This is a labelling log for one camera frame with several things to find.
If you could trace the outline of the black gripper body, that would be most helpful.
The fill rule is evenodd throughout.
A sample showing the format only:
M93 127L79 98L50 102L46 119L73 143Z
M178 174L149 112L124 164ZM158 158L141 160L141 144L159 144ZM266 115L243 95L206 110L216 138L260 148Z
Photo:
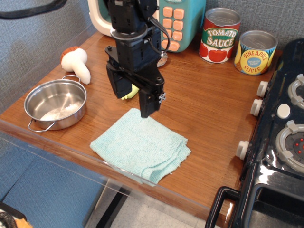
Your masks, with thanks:
M157 89L164 79L157 68L161 58L161 32L157 27L144 27L131 34L111 29L116 46L108 46L105 52L108 62L125 72L131 84L140 89Z

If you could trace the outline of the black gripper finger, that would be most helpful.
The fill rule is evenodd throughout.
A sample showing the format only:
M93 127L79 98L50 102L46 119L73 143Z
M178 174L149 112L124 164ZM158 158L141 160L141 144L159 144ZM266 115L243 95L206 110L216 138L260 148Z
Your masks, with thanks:
M157 89L140 89L139 103L142 118L147 118L160 109L161 103L166 99L163 87Z
M112 90L117 98L122 98L132 91L131 82L125 78L125 72L108 62L106 65L107 75Z

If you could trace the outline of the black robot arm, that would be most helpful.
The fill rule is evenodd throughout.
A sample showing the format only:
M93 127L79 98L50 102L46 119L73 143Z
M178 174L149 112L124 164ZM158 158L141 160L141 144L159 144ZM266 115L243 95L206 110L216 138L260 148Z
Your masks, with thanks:
M153 17L155 0L110 0L108 10L116 45L108 46L107 74L114 94L122 98L139 88L141 116L158 111L165 99L164 79L157 64L161 59L161 24Z

